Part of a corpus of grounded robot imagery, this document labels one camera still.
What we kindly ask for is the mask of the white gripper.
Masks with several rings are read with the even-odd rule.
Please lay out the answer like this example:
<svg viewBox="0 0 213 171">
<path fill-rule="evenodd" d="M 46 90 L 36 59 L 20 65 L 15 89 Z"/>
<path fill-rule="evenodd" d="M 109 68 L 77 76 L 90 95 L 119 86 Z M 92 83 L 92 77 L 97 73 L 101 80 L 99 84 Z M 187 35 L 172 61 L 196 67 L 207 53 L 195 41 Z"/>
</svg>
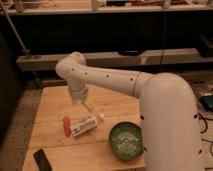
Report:
<svg viewBox="0 0 213 171">
<path fill-rule="evenodd" d="M 93 112 L 93 107 L 86 103 L 88 97 L 88 87 L 86 84 L 81 82 L 69 82 L 68 91 L 73 101 L 82 101 L 82 105 L 87 109 L 89 113 Z"/>
</svg>

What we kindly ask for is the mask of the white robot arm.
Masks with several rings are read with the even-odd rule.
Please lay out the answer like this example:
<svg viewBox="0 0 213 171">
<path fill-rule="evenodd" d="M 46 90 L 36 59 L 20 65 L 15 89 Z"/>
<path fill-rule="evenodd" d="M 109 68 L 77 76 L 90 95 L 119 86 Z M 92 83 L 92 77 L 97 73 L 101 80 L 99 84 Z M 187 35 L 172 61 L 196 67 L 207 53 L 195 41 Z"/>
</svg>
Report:
<svg viewBox="0 0 213 171">
<path fill-rule="evenodd" d="M 75 100 L 87 98 L 90 84 L 139 100 L 146 171 L 205 171 L 196 97 L 185 79 L 91 67 L 79 52 L 60 60 L 55 71 Z"/>
</svg>

